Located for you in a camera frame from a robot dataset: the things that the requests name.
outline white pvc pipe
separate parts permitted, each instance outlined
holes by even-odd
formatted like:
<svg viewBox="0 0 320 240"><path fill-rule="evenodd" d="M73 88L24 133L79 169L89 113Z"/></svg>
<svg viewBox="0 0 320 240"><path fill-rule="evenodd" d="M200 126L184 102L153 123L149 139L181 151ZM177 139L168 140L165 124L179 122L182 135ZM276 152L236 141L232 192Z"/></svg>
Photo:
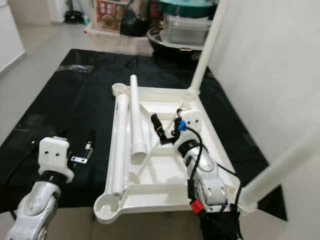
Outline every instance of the white pvc pipe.
<svg viewBox="0 0 320 240"><path fill-rule="evenodd" d="M130 76L131 90L131 160L133 162L142 161L147 155L147 145L141 122L141 112L138 94L137 76Z"/></svg>
<svg viewBox="0 0 320 240"><path fill-rule="evenodd" d="M229 0L220 0L218 7L215 11L209 33L206 37L206 41L204 43L198 65L196 66L196 69L192 78L191 86L189 87L189 91L192 92L193 94L198 95L200 93L200 86L204 78L208 62L210 60L212 51L216 43L219 30L222 25L222 21L225 16L226 9L228 7L228 2Z"/></svg>
<svg viewBox="0 0 320 240"><path fill-rule="evenodd" d="M257 203L281 184L284 178L319 153L320 133L314 132L302 138L270 165L241 191L239 207L253 212Z"/></svg>
<svg viewBox="0 0 320 240"><path fill-rule="evenodd" d="M114 147L114 167L112 194L122 196L124 191L124 171L126 163L126 135L127 135L127 113L129 107L129 97L126 94L117 96L117 118Z"/></svg>

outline metal bracket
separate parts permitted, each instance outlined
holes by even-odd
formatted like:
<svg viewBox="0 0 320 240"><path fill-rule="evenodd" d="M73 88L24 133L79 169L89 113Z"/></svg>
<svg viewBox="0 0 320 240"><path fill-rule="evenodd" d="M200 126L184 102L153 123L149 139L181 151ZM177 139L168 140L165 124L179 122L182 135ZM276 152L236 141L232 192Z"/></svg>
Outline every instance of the metal bracket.
<svg viewBox="0 0 320 240"><path fill-rule="evenodd" d="M79 164L86 164L88 162L88 159L83 157L73 156L71 158L71 161Z"/></svg>

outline black cable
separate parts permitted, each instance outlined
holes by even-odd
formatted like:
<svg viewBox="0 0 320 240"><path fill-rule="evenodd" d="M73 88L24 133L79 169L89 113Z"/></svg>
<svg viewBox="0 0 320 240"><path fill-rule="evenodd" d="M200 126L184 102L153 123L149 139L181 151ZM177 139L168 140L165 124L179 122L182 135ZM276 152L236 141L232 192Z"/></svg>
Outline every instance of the black cable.
<svg viewBox="0 0 320 240"><path fill-rule="evenodd" d="M82 5L81 5L80 1L77 0L77 2L78 2L78 4L79 4L79 7L80 7L80 9L81 9L81 12L82 12L83 14L85 14L84 9L82 8Z"/></svg>
<svg viewBox="0 0 320 240"><path fill-rule="evenodd" d="M193 180L194 176L195 176L195 173L196 173L196 170L197 170L197 167L198 167L199 162L200 162L200 158L201 158L201 154L202 154L202 150L204 148L204 145L203 145L201 136L199 135L199 133L196 130L194 130L193 128L188 127L188 126L186 126L185 128L188 129L189 131L193 132L198 137L199 143L200 143L199 153L198 153L198 156L197 156L197 158L195 160L195 164L193 166L193 169L192 169L192 172L191 172L191 175L190 175L190 180Z"/></svg>
<svg viewBox="0 0 320 240"><path fill-rule="evenodd" d="M239 180L239 182L240 182L240 185L239 185L238 191L236 192L236 196L235 196L235 200L234 200L234 207L233 207L233 209L232 209L232 211L237 212L237 211L238 211L239 197L240 197L240 193L241 193L241 190L242 190L242 187L243 187L242 181L241 181L240 177L239 177L236 173L234 173L234 172L226 169L224 166L221 166L219 163L218 163L218 166L219 166L220 168L222 168L223 170L225 170L226 172L228 172L229 174L235 176L235 177ZM243 240L244 237L242 236L242 233L241 233L240 228L238 228L238 232L237 232L237 233L238 233L238 236L240 237L240 239Z"/></svg>
<svg viewBox="0 0 320 240"><path fill-rule="evenodd" d="M242 190L242 187L243 187L242 181L241 181L240 177L236 173L226 169L224 166L221 166L220 164L218 164L218 166L220 168L222 168L223 170L225 170L226 172L228 172L229 174L235 176L240 182L238 191L236 192L236 196L235 196L235 200L234 200L234 208L233 208L233 211L237 211L238 210L239 197L240 197L240 193L241 193L241 190Z"/></svg>
<svg viewBox="0 0 320 240"><path fill-rule="evenodd" d="M32 149L25 155L24 158L22 158L15 166L14 168L9 172L9 174L6 176L4 183L3 183L3 187L2 187L2 196L3 196L3 202L4 205L6 207L8 207L8 201L7 201L7 185L8 182L10 181L10 179L12 178L12 176L16 173L16 171L21 167L21 165L25 162L25 160L29 157L30 154L32 154L36 149L38 148L38 146L35 144ZM15 214L15 212L13 210L9 210L12 218L14 220L17 219L17 216Z"/></svg>

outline white rod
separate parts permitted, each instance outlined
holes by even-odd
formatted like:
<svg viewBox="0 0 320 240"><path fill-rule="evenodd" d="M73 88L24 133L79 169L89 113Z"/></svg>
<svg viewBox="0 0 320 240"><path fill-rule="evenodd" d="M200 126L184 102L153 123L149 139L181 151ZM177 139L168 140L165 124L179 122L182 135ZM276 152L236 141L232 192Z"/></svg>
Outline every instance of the white rod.
<svg viewBox="0 0 320 240"><path fill-rule="evenodd" d="M131 160L141 162L147 155L147 145L141 122L141 112L138 94L138 81L136 75L130 76L131 90Z"/></svg>
<svg viewBox="0 0 320 240"><path fill-rule="evenodd" d="M308 134L242 189L239 206L251 212L284 178L319 153L319 132Z"/></svg>
<svg viewBox="0 0 320 240"><path fill-rule="evenodd" d="M114 169L112 194L122 196L124 191L124 171L126 163L127 113L129 97L126 94L117 96L117 118L114 150Z"/></svg>
<svg viewBox="0 0 320 240"><path fill-rule="evenodd" d="M229 0L219 1L209 33L206 37L206 41L203 46L203 50L202 50L198 65L196 66L196 70L194 72L189 90L197 95L200 93L200 86L204 78L207 65L209 63L212 51L216 43L219 30L222 25L222 21L225 16L226 9L228 7L228 2Z"/></svg>

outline black tablecloth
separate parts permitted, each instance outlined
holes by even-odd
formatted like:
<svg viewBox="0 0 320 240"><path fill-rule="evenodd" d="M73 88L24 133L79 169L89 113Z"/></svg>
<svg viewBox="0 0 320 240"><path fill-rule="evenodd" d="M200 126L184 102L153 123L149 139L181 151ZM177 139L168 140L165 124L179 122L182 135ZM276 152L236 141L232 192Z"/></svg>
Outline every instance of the black tablecloth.
<svg viewBox="0 0 320 240"><path fill-rule="evenodd" d="M136 74L141 87L186 89L197 63L187 59L72 49L61 65L93 66L93 69L66 67L53 74L0 147L0 187L17 162L26 156L31 141L39 141L64 129L70 149L80 156L84 153L89 132L94 130L93 154L86 165L77 166L74 179L65 186L59 203L61 208L92 207L106 183L115 105L112 85L129 85L130 75ZM200 90L200 99L226 153L247 184L268 166L268 162L209 71ZM39 167L37 157L37 153L29 155L10 179L5 192L6 203L1 193L0 212L16 209L21 198L31 190ZM281 187L261 201L259 208L286 220Z"/></svg>

